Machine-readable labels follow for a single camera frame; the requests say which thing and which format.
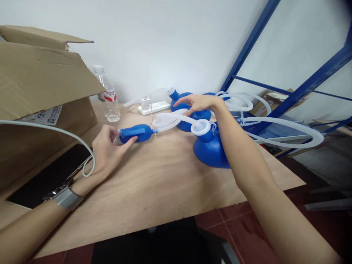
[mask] human hand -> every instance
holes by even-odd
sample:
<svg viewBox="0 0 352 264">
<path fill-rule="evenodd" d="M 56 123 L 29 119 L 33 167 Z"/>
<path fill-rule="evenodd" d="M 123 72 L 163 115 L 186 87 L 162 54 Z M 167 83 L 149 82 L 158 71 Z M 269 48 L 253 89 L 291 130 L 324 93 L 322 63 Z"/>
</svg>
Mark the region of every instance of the human hand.
<svg viewBox="0 0 352 264">
<path fill-rule="evenodd" d="M 117 146 L 113 143 L 117 135 L 118 131 L 114 126 L 102 126 L 92 143 L 95 169 L 89 177 L 84 177 L 72 185 L 74 193 L 85 196 L 94 187 L 102 183 L 119 165 L 124 154 L 138 138 L 132 137 L 125 144 Z"/>
<path fill-rule="evenodd" d="M 193 112 L 206 109 L 213 110 L 213 108 L 219 104 L 224 104 L 224 100 L 214 95 L 187 95 L 180 98 L 173 106 L 178 106 L 181 103 L 192 106 L 190 110 L 185 113 L 186 116 L 190 116 Z"/>
</svg>

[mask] cardboard box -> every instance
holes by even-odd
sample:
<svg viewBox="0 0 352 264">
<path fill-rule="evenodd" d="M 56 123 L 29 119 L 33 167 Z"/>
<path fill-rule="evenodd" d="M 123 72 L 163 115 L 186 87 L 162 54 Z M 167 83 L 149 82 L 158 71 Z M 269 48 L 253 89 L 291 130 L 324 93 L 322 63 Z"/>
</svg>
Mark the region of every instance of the cardboard box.
<svg viewBox="0 0 352 264">
<path fill-rule="evenodd" d="M 87 96 L 105 91 L 67 43 L 92 41 L 33 27 L 0 26 L 0 119 L 16 120 L 62 105 L 56 127 L 78 136 L 97 123 Z M 67 146 L 48 129 L 0 125 L 0 189 Z"/>
<path fill-rule="evenodd" d="M 271 111 L 273 111 L 275 108 L 277 108 L 283 101 L 284 99 L 288 97 L 287 95 L 278 93 L 278 92 L 274 92 L 271 90 L 267 90 L 264 95 L 262 96 L 262 98 L 268 102 L 268 104 L 270 105 Z M 291 109 L 294 109 L 295 107 L 301 105 L 304 101 L 306 100 L 306 98 L 303 98 L 302 100 L 300 100 L 299 102 L 297 102 L 294 106 L 292 106 L 288 111 L 290 111 Z M 266 117 L 267 116 L 267 110 L 265 105 L 262 102 L 258 102 L 252 109 L 252 111 L 250 111 L 250 114 L 257 116 L 257 117 Z"/>
</svg>

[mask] bottle label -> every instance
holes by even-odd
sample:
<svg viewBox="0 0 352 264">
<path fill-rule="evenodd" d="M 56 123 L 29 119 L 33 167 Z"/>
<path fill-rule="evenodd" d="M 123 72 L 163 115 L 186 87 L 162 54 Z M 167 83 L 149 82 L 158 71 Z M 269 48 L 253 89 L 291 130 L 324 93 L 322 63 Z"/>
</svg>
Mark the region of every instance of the bottle label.
<svg viewBox="0 0 352 264">
<path fill-rule="evenodd" d="M 115 91 L 106 91 L 103 93 L 98 94 L 98 99 L 99 101 L 105 102 L 105 103 L 110 103 L 110 102 L 116 102 L 116 92 Z"/>
</svg>

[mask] black smartphone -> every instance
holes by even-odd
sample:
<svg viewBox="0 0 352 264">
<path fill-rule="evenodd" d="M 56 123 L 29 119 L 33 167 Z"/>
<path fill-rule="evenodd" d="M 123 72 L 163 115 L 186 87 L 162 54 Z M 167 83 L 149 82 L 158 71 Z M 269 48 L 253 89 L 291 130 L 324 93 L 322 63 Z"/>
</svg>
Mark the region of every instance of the black smartphone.
<svg viewBox="0 0 352 264">
<path fill-rule="evenodd" d="M 11 194 L 7 201 L 33 209 L 43 202 L 43 196 L 61 186 L 90 155 L 85 146 L 74 145 Z"/>
</svg>

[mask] metal shelf frame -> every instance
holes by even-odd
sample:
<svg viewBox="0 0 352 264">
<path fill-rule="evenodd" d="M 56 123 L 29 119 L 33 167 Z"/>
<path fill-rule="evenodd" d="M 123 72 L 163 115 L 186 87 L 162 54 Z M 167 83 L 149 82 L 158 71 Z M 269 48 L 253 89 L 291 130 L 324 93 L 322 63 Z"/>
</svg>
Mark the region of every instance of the metal shelf frame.
<svg viewBox="0 0 352 264">
<path fill-rule="evenodd" d="M 346 98 L 343 96 L 333 95 L 330 93 L 315 91 L 315 89 L 321 85 L 324 81 L 326 81 L 330 76 L 332 76 L 335 72 L 337 72 L 340 68 L 342 68 L 346 63 L 348 63 L 352 59 L 352 23 L 349 27 L 347 38 L 344 46 L 331 58 L 329 59 L 323 66 L 321 66 L 311 77 L 309 77 L 304 83 L 302 83 L 294 92 L 289 92 L 284 89 L 280 89 L 277 87 L 273 87 L 271 85 L 263 84 L 260 82 L 256 82 L 253 80 L 249 80 L 240 76 L 237 76 L 239 70 L 241 69 L 243 63 L 245 62 L 247 56 L 250 51 L 254 47 L 256 41 L 258 40 L 260 34 L 264 30 L 266 24 L 268 23 L 271 15 L 274 13 L 276 7 L 280 3 L 280 0 L 269 0 L 266 4 L 262 14 L 260 15 L 256 25 L 254 26 L 249 38 L 247 39 L 244 47 L 242 48 L 238 58 L 236 59 L 232 69 L 230 70 L 224 84 L 222 85 L 220 91 L 227 91 L 232 84 L 233 80 L 240 80 L 250 84 L 254 84 L 275 92 L 279 92 L 285 95 L 288 95 L 288 98 L 284 100 L 276 109 L 274 109 L 269 117 L 279 118 L 286 111 L 288 111 L 292 106 L 294 106 L 300 99 L 305 97 L 310 92 L 315 92 L 318 94 L 323 94 L 327 96 L 332 96 L 335 98 L 352 101 L 351 98 Z M 348 124 L 352 121 L 352 117 L 348 119 L 337 121 L 335 126 L 323 131 L 324 133 L 329 133 L 343 125 Z M 268 122 L 260 122 L 257 125 L 251 126 L 253 130 L 251 133 L 259 134 L 262 132 L 270 123 Z"/>
</svg>

